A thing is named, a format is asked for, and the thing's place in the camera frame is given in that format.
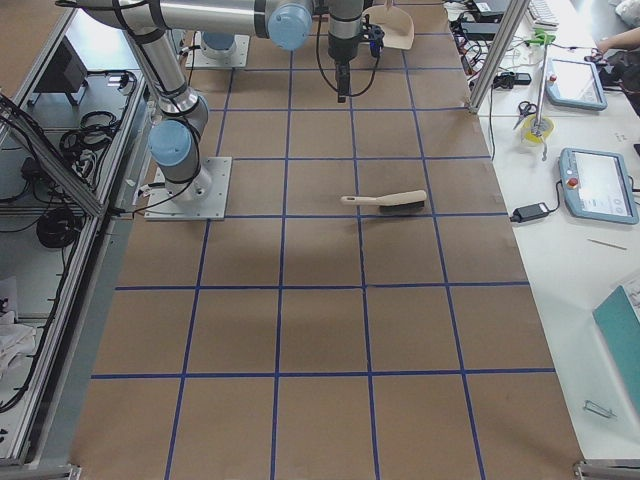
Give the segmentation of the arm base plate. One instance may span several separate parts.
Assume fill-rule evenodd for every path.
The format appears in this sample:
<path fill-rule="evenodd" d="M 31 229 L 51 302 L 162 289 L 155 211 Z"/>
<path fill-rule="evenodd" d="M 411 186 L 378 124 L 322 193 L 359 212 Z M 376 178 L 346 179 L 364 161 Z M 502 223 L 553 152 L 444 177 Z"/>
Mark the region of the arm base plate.
<path fill-rule="evenodd" d="M 232 171 L 231 157 L 206 157 L 201 161 L 199 175 L 180 195 L 182 186 L 153 189 L 149 196 L 152 206 L 143 211 L 150 221 L 223 220 L 225 218 Z"/>
<path fill-rule="evenodd" d="M 190 69 L 229 70 L 246 67 L 250 37 L 235 35 L 232 42 L 223 36 L 216 47 L 208 43 L 211 35 L 196 32 L 193 47 L 189 49 L 185 66 Z"/>

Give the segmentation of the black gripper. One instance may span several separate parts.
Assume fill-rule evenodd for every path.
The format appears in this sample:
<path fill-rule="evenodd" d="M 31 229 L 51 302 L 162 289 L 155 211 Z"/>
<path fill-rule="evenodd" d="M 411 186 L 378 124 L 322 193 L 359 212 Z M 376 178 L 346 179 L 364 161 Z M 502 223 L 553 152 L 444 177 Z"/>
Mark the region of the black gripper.
<path fill-rule="evenodd" d="M 369 46 L 370 55 L 379 58 L 384 47 L 382 27 L 369 22 L 367 17 L 329 18 L 329 56 L 335 61 L 337 101 L 345 103 L 350 95 L 349 62 L 358 55 L 361 43 Z"/>

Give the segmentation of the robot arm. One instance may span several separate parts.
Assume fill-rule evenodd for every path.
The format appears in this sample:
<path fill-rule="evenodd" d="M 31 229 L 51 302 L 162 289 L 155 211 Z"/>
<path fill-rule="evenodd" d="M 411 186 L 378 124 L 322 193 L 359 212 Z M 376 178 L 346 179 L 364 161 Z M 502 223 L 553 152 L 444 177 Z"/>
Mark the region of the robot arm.
<path fill-rule="evenodd" d="M 384 47 L 385 33 L 371 23 L 361 1 L 66 1 L 63 5 L 125 34 L 162 115 L 148 137 L 149 150 L 169 195 L 179 201 L 204 194 L 211 183 L 199 149 L 208 109 L 182 71 L 168 31 L 257 36 L 294 51 L 306 42 L 314 16 L 327 14 L 328 54 L 336 78 L 332 86 L 339 102 L 353 94 L 350 63 L 360 44 L 368 43 L 373 57 L 379 57 Z"/>

